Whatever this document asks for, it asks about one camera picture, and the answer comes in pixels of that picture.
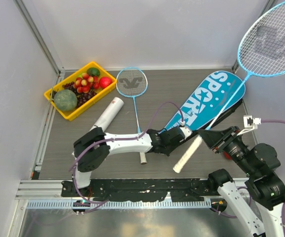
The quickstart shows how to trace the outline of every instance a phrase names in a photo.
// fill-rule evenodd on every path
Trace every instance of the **gray tabletop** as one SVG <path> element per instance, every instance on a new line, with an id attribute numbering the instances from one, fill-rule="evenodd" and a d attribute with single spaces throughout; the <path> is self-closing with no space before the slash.
<path id="1" fill-rule="evenodd" d="M 145 71 L 148 78 L 148 89 L 137 97 L 137 109 L 141 130 L 147 125 L 157 110 L 165 101 L 173 101 L 178 105 L 189 97 L 196 87 L 215 70 L 150 70 Z M 116 77 L 116 71 L 110 72 Z M 102 112 L 114 97 L 124 101 L 124 106 L 107 128 L 106 132 L 113 134 L 136 133 L 134 106 L 131 98 L 125 98 L 113 90 L 107 96 L 90 107 L 74 121 L 67 121 L 56 112 L 51 128 L 40 179 L 70 179 L 69 167 L 74 161 L 71 156 L 73 143 L 82 137 L 93 126 Z M 163 128 L 175 114 L 176 108 L 167 105 L 161 109 L 151 128 Z M 226 129 L 237 125 L 243 128 L 244 107 L 237 110 L 214 129 Z M 253 136 L 248 133 L 243 141 L 252 146 Z M 193 157 L 185 165 L 181 173 L 173 171 L 173 166 L 184 154 L 192 141 L 178 147 L 169 157 L 159 154 L 146 154 L 148 163 L 140 164 L 139 153 L 117 154 L 110 157 L 92 173 L 92 178 L 207 178 L 208 174 L 225 168 L 234 178 L 245 177 L 245 174 L 231 160 L 222 155 L 214 154 L 205 144 L 202 144 Z"/>

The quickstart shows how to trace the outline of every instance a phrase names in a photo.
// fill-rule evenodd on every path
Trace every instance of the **racket strings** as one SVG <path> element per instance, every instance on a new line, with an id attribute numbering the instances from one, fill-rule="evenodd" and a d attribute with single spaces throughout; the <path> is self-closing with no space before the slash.
<path id="1" fill-rule="evenodd" d="M 247 33 L 239 60 L 247 71 L 258 75 L 285 71 L 285 4 L 264 15 Z"/>
<path id="2" fill-rule="evenodd" d="M 117 90 L 124 96 L 136 97 L 142 95 L 148 82 L 145 75 L 137 69 L 125 69 L 117 76 Z"/>

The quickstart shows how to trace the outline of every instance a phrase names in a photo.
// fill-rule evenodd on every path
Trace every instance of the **badminton racket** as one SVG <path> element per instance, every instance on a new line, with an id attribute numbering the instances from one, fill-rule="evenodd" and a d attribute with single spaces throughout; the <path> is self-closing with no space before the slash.
<path id="1" fill-rule="evenodd" d="M 140 133 L 141 130 L 138 120 L 136 97 L 142 95 L 148 88 L 146 75 L 140 69 L 135 67 L 122 69 L 117 75 L 116 88 L 120 95 L 133 99 L 138 133 Z M 140 163 L 147 163 L 146 154 L 143 152 L 140 152 Z"/>
<path id="2" fill-rule="evenodd" d="M 247 72 L 246 77 L 206 130 L 211 129 L 251 76 L 268 78 L 285 74 L 285 2 L 264 13 L 246 32 L 238 48 L 238 63 Z M 174 166 L 175 172 L 181 171 L 202 142 L 201 136 L 193 141 Z"/>

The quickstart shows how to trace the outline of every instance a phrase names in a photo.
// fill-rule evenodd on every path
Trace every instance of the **white handle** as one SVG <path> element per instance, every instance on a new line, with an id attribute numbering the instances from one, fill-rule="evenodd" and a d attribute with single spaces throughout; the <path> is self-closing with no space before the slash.
<path id="1" fill-rule="evenodd" d="M 195 140 L 190 145 L 190 147 L 187 149 L 187 151 L 184 153 L 182 158 L 173 167 L 173 170 L 176 173 L 181 172 L 184 165 L 188 162 L 188 160 L 191 158 L 191 156 L 194 154 L 194 152 L 197 150 L 197 148 L 201 145 L 202 142 L 203 142 L 203 139 L 201 136 L 198 136 L 197 138 L 195 138 Z"/>
<path id="2" fill-rule="evenodd" d="M 140 163 L 141 164 L 146 164 L 147 163 L 146 154 L 143 153 L 143 152 L 140 152 Z"/>

